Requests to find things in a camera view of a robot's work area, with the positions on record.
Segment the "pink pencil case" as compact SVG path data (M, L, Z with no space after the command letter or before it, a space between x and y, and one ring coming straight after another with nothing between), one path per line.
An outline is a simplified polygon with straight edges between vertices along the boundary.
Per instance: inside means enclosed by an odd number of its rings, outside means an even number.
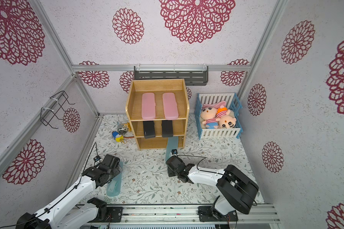
M177 101L172 92L162 95L163 111L166 120L177 120L179 117Z
M154 93L142 94L141 116L143 120L154 120L156 118L156 103Z

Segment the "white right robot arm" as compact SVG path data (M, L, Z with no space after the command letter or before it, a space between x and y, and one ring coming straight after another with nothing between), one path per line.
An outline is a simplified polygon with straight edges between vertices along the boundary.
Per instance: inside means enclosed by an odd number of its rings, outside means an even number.
M207 169L185 164L178 156L171 156L166 165L169 176L177 177L183 183L216 187L221 195L213 203L212 212L217 216L225 216L234 210L247 215L252 206L257 205L259 186L234 165L225 169Z

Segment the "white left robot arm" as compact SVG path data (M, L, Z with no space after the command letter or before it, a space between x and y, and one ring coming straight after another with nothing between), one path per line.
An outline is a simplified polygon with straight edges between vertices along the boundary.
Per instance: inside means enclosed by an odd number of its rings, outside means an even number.
M55 200L36 213L23 214L17 221L17 229L79 229L84 224L110 219L107 203L91 198L73 213L69 213L81 199L99 187L109 184L122 172L120 159L105 155L95 166L85 169L82 176Z

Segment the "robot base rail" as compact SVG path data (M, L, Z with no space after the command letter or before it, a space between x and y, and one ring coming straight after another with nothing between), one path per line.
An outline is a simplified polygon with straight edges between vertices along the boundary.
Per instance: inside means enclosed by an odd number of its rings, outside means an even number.
M122 213L116 217L114 224L230 224L234 228L242 225L267 225L271 229L283 229L274 205L264 202L262 196L256 200L249 214L235 210L216 219L210 204L110 204L108 208L122 208Z

